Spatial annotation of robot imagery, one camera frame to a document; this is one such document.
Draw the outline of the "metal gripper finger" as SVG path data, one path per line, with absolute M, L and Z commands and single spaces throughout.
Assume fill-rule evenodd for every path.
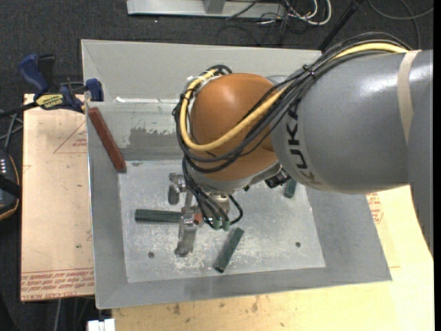
M 170 186 L 168 189 L 168 202 L 176 205 L 179 202 L 180 194 L 186 191 L 186 182 L 182 173 L 172 172 L 169 174 Z
M 174 251 L 177 257 L 186 257 L 193 252 L 198 227 L 191 218 L 182 217 L 179 223 L 178 244 Z

